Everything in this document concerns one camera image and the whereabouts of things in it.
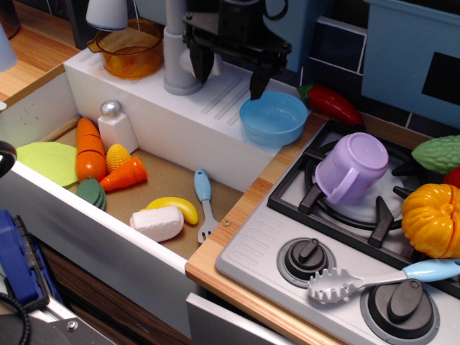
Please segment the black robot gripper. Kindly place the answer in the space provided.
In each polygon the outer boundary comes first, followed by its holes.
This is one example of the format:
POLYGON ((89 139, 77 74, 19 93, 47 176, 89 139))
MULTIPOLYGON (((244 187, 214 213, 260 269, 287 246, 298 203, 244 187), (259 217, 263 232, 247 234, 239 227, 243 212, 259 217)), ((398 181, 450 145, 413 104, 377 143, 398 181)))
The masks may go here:
POLYGON ((250 99, 260 99, 272 69, 283 69, 292 51, 292 45, 265 24, 266 19, 282 19, 288 2, 274 15, 268 14, 265 1, 189 1, 187 10, 183 17, 184 40, 195 78, 200 83, 208 80, 215 54, 243 60, 255 65, 249 84, 250 99))

